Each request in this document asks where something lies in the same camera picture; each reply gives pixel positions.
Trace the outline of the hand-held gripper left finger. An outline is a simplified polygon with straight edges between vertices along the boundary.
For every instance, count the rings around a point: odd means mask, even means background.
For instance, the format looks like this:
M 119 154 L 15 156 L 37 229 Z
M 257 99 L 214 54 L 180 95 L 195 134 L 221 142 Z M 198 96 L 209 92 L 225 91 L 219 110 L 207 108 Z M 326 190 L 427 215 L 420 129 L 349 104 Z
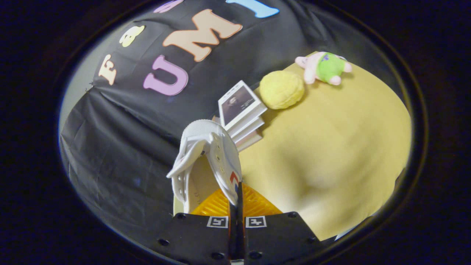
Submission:
M 219 188 L 191 213 L 175 214 L 156 251 L 183 264 L 230 264 L 236 232 L 236 210 Z

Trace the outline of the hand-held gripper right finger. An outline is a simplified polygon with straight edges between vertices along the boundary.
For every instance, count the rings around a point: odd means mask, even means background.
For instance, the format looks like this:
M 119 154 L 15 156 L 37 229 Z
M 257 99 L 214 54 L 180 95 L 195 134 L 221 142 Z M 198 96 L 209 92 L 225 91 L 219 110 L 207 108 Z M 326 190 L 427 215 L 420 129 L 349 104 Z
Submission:
M 245 183 L 239 187 L 244 264 L 296 264 L 320 250 L 299 213 L 282 212 Z

